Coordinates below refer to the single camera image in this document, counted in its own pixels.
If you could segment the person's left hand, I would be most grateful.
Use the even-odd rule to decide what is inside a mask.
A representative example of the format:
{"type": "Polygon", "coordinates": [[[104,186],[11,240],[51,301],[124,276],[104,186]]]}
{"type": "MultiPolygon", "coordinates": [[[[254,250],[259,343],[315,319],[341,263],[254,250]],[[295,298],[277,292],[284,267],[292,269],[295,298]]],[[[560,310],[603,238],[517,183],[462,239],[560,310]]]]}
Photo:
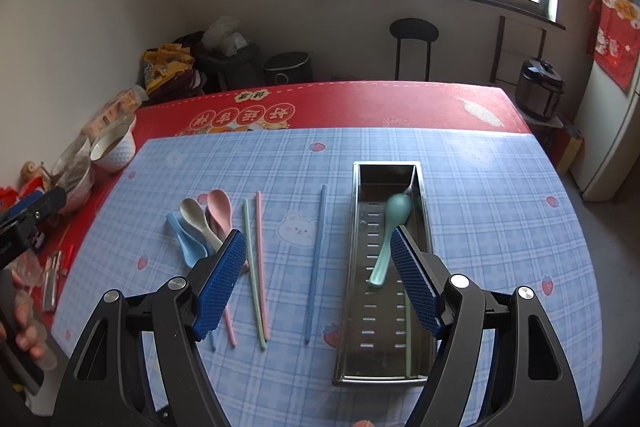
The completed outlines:
{"type": "Polygon", "coordinates": [[[46,329],[35,318],[34,300],[25,291],[21,277],[14,271],[10,274],[14,289],[11,315],[16,325],[15,342],[17,347],[39,362],[47,352],[46,329]]]}

